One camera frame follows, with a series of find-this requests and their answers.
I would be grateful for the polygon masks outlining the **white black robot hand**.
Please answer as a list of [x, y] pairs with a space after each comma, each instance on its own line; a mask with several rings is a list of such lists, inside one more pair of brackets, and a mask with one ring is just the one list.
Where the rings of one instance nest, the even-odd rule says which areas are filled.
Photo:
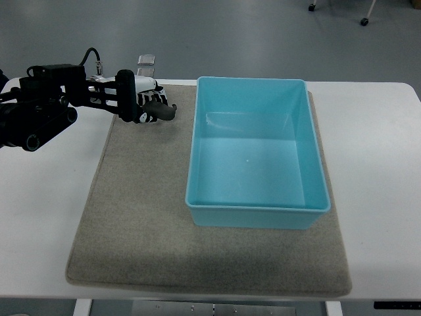
[[89, 78], [91, 100], [116, 114], [125, 122], [149, 123], [159, 119], [143, 110], [150, 101], [169, 106], [166, 92], [152, 77], [135, 75], [131, 70], [120, 70], [116, 76], [95, 75]]

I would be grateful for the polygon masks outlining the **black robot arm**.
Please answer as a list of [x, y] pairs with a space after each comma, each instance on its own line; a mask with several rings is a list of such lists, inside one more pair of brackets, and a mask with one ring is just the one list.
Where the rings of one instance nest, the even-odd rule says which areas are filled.
[[102, 74], [99, 52], [90, 47], [77, 65], [30, 66], [18, 86], [1, 93], [1, 147], [36, 151], [59, 135], [78, 118], [76, 107], [101, 109], [118, 114], [107, 84], [86, 78], [84, 65], [89, 54], [96, 57], [97, 74]]

